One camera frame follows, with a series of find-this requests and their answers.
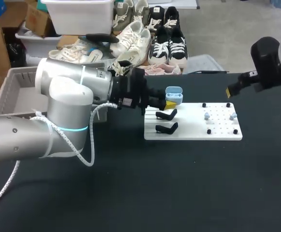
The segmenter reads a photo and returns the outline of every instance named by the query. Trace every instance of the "black and white sneaker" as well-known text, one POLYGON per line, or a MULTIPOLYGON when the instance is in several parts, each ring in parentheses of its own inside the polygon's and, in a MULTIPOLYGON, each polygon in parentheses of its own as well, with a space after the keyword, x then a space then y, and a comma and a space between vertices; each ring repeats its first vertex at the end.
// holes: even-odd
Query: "black and white sneaker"
POLYGON ((164 8, 161 6, 151 7, 149 9, 149 20, 146 26, 151 35, 154 35, 159 26, 164 25, 164 8))
POLYGON ((170 6, 165 13, 164 26, 171 32, 175 27, 180 28, 179 12, 176 7, 170 6))
POLYGON ((160 26, 152 39, 148 54, 149 64, 167 64, 169 60, 169 35, 164 26, 160 26))
POLYGON ((107 69, 111 72, 112 76, 125 76, 133 67, 134 65, 128 60, 115 60, 107 69))
POLYGON ((169 39, 169 65, 185 68, 188 60, 185 37, 180 28, 174 28, 169 39))

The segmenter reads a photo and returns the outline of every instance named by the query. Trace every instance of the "white pegboard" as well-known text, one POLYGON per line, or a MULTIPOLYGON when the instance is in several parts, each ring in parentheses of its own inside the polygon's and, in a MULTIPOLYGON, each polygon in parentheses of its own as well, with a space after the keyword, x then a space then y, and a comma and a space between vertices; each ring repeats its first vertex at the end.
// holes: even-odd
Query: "white pegboard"
MULTIPOLYGON (((148 107, 145 114, 144 138, 146 140, 241 140, 242 133, 238 122, 238 117, 230 120, 230 116, 235 113, 234 105, 230 107, 226 103, 182 103, 177 106, 177 114, 172 121, 157 119, 155 113, 159 110, 148 107), (210 118, 205 120, 204 114, 208 112, 210 118), (177 130, 172 134, 156 133, 155 126, 161 125, 171 128, 178 122, 177 130)), ((162 111, 170 114, 172 110, 162 111)))

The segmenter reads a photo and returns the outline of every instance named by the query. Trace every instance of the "robotic arm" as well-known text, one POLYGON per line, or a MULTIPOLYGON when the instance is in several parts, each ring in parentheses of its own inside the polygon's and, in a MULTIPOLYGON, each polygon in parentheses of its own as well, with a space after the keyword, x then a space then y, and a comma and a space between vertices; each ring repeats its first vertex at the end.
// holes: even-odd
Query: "robotic arm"
POLYGON ((97 68, 43 59, 36 71, 35 88, 48 97, 48 120, 0 116, 0 161, 75 156, 71 144, 80 153, 93 103, 102 106, 109 102, 106 106, 118 109, 139 107, 142 114, 148 105, 160 110, 174 106, 165 100, 163 90, 147 87, 144 71, 139 69, 129 77, 112 77, 97 68))
MULTIPOLYGON (((256 71, 241 74, 236 83, 229 85, 228 97, 251 85, 257 92, 281 85, 281 44, 277 40, 261 38, 251 47, 251 56, 256 71)), ((148 105, 160 110, 175 106, 165 100, 163 90, 147 87, 140 69, 134 69, 131 76, 113 77, 97 68, 43 59, 37 68, 35 86, 48 96, 48 121, 0 117, 0 161, 68 157, 81 152, 93 103, 110 102, 109 106, 118 109, 139 107, 142 115, 148 105), (69 142, 53 130, 51 122, 69 142)))
POLYGON ((256 92, 281 86, 281 43, 272 37, 263 37, 251 47, 251 56, 256 71, 241 74, 236 83, 229 85, 226 89, 229 98, 251 85, 256 92))

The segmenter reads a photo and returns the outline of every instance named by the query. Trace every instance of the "white plastic bin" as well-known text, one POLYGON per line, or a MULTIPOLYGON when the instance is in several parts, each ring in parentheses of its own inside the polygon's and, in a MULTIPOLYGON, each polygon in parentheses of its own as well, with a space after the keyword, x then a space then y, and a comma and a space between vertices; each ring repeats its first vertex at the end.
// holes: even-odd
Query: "white plastic bin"
POLYGON ((57 34, 110 34, 114 0, 41 0, 57 34))
POLYGON ((15 37, 21 40, 27 50, 27 54, 31 57, 47 58, 48 52, 57 49, 57 44, 61 39, 61 36, 45 38, 40 36, 26 36, 24 35, 25 32, 25 29, 20 29, 15 34, 15 37))
MULTIPOLYGON (((48 98, 35 90, 37 67, 13 68, 0 89, 0 116, 31 118, 35 110, 46 115, 48 98)), ((107 107, 98 111, 94 122, 107 121, 107 107)))

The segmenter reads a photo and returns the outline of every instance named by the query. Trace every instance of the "blue lid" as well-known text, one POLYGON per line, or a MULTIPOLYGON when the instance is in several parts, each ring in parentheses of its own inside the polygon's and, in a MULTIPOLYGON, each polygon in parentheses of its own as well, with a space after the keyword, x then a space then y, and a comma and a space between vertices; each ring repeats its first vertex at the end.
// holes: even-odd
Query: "blue lid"
POLYGON ((183 88, 180 86, 169 86, 165 89, 165 93, 183 93, 183 88))

